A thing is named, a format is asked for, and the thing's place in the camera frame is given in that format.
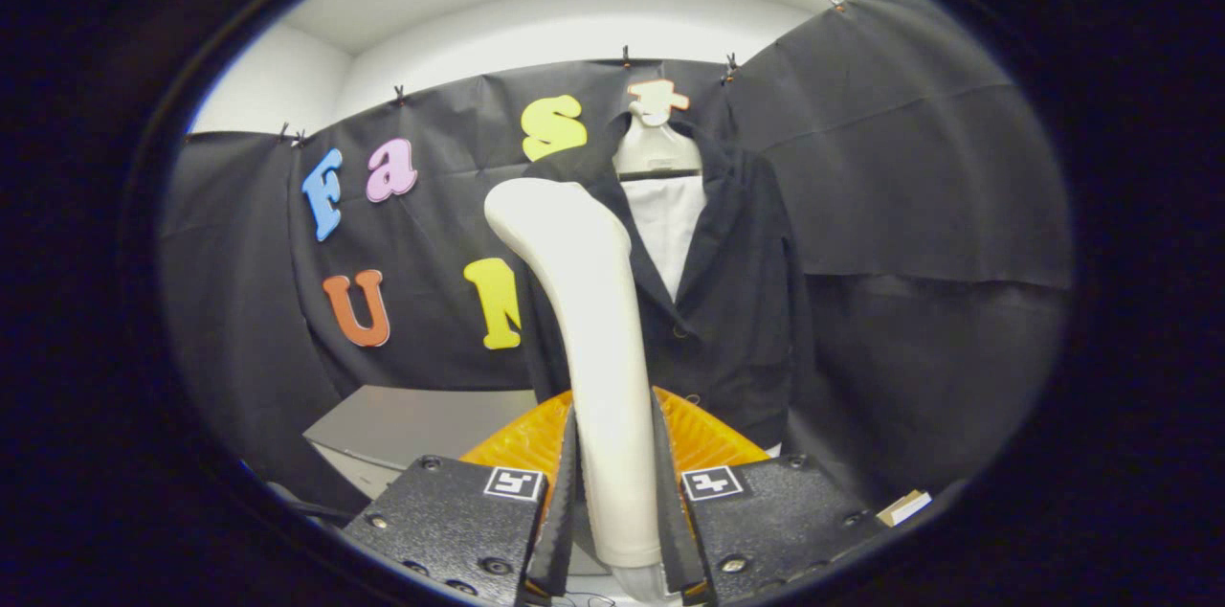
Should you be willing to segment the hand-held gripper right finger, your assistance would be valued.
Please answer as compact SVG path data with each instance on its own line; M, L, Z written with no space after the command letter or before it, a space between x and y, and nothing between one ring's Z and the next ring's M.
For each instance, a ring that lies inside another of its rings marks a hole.
M771 456L687 399L662 388L653 397L662 565L684 605L785 597L889 536L813 459Z

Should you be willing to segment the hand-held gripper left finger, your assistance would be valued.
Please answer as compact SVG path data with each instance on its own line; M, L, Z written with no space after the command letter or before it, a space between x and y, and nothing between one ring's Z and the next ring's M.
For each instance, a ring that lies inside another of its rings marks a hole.
M426 454L343 537L429 594L466 606L546 606L568 587L579 477L570 393L458 458Z

